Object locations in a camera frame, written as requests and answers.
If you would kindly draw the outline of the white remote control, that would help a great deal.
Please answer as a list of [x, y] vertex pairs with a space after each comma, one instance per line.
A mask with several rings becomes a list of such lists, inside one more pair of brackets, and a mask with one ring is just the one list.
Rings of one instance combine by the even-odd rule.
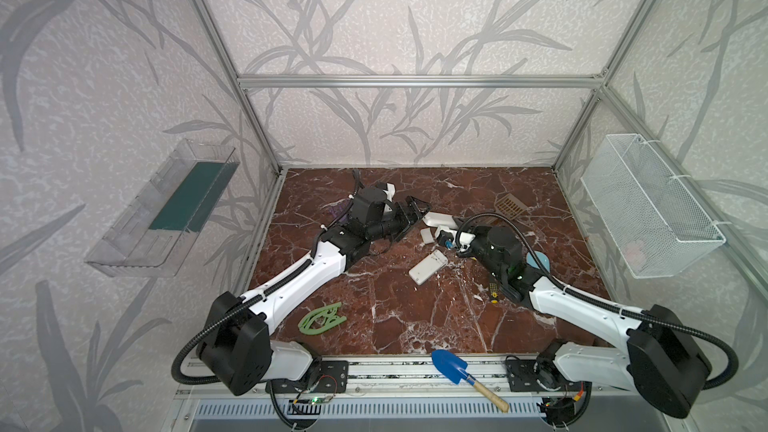
[[442, 232], [455, 235], [465, 222], [462, 218], [456, 218], [450, 214], [428, 212], [423, 218], [423, 223], [433, 230], [434, 236], [438, 237]]
[[447, 264], [448, 258], [439, 250], [435, 250], [411, 268], [408, 275], [417, 285], [421, 286]]

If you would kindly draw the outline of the white battery cover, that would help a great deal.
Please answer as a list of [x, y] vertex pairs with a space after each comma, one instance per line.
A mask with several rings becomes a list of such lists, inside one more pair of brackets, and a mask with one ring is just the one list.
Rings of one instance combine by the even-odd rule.
[[434, 242], [433, 233], [430, 228], [421, 229], [420, 235], [424, 244], [432, 244]]

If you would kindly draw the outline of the black yellow screwdriver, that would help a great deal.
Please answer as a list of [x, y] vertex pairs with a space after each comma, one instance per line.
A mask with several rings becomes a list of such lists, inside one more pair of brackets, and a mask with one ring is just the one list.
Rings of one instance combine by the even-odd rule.
[[491, 282], [488, 287], [489, 298], [492, 304], [499, 302], [500, 290], [496, 282]]

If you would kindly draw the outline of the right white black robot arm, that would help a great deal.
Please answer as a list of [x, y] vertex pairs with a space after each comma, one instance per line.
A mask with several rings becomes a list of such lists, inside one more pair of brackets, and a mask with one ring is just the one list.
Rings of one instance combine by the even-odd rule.
[[625, 306], [555, 278], [549, 259], [513, 228], [458, 232], [440, 226], [436, 242], [478, 262], [510, 301], [609, 344], [607, 350], [571, 342], [550, 346], [540, 357], [553, 377], [635, 392], [659, 412], [682, 419], [702, 391], [726, 384], [738, 371], [730, 345], [682, 324], [670, 309]]

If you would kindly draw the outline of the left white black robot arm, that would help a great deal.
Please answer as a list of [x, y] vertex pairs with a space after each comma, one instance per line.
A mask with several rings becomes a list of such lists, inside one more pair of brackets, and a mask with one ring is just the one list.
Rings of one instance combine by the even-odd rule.
[[393, 196], [391, 184], [356, 191], [297, 262], [240, 296], [225, 292], [217, 297], [203, 330], [174, 358], [173, 380], [190, 386], [221, 383], [235, 396], [261, 383], [315, 386], [321, 356], [299, 342], [271, 336], [315, 291], [368, 256], [375, 242], [402, 240], [431, 210], [416, 197], [396, 202]]

